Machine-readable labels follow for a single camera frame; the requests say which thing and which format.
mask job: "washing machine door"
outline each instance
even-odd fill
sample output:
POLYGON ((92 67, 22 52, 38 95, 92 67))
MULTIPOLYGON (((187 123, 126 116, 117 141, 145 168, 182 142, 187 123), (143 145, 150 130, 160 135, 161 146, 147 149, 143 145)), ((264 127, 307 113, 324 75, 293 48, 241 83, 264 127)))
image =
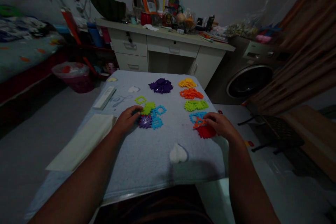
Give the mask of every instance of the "washing machine door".
POLYGON ((267 65, 249 66, 235 74, 226 87, 233 98, 247 97, 262 89, 272 79, 272 68, 267 65))

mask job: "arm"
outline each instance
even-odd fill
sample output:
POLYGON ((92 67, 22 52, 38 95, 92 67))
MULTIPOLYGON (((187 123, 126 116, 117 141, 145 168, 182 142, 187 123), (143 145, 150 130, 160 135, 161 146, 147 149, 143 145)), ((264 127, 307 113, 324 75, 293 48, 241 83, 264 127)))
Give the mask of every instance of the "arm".
POLYGON ((88 223, 104 195, 122 136, 131 129, 141 106, 126 109, 101 143, 50 197, 31 223, 88 223))
POLYGON ((229 142, 229 192, 236 223, 280 223, 241 135, 224 115, 208 113, 204 118, 229 142))

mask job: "gray towel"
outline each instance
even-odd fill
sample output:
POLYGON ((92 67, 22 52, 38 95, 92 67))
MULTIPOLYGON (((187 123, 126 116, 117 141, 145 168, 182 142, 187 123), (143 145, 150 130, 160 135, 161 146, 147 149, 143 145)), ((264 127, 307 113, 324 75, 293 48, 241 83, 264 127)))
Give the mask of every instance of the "gray towel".
MULTIPOLYGON (((223 159, 226 163, 226 152, 228 151, 226 140, 219 139, 221 138, 219 136, 213 139, 200 138, 197 131, 193 130, 193 123, 189 119, 189 114, 192 112, 184 109, 187 100, 180 96, 180 92, 186 87, 179 87, 178 83, 185 78, 191 78, 198 84, 196 90, 204 95, 203 100, 209 105, 209 108, 202 111, 216 111, 194 76, 120 70, 112 76, 118 80, 116 82, 106 82, 100 94, 101 96, 109 86, 116 87, 116 92, 110 102, 102 111, 91 108, 78 130, 95 113, 113 114, 118 117, 126 108, 136 105, 134 99, 139 96, 144 96, 147 102, 154 102, 156 106, 164 106, 167 111, 160 116, 163 122, 161 128, 153 130, 152 128, 134 127, 125 136, 104 196, 105 201, 112 197, 142 193, 177 184, 195 184, 225 177, 223 159), (174 88, 170 93, 154 93, 149 88, 148 84, 159 78, 171 81, 174 88), (140 90, 129 93, 128 89, 131 86, 136 86, 140 90), (170 163, 169 153, 175 143, 178 143, 187 151, 189 156, 187 162, 174 165, 170 163)), ((26 218, 31 218, 69 175, 70 173, 66 172, 50 172, 36 193, 26 218)))

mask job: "desk drawer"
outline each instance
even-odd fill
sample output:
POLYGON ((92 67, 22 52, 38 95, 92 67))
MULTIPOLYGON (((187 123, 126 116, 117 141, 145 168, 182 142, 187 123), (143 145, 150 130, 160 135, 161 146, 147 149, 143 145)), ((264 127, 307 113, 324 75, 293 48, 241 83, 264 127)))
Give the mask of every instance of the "desk drawer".
POLYGON ((117 57, 120 70, 148 72, 147 57, 118 52, 115 53, 115 56, 117 57))
POLYGON ((122 30, 109 29, 111 42, 116 53, 126 53, 147 57, 146 35, 122 30))
POLYGON ((147 36, 147 48, 148 51, 164 52, 167 54, 196 58, 200 46, 175 40, 147 36))

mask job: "curtain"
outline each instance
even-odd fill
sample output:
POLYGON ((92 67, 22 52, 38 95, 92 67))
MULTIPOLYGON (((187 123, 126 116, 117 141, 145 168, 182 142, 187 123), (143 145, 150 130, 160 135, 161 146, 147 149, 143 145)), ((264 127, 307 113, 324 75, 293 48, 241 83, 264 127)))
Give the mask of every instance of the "curtain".
POLYGON ((298 0, 282 22, 281 48, 294 52, 250 100, 277 115, 336 85, 336 0, 298 0))

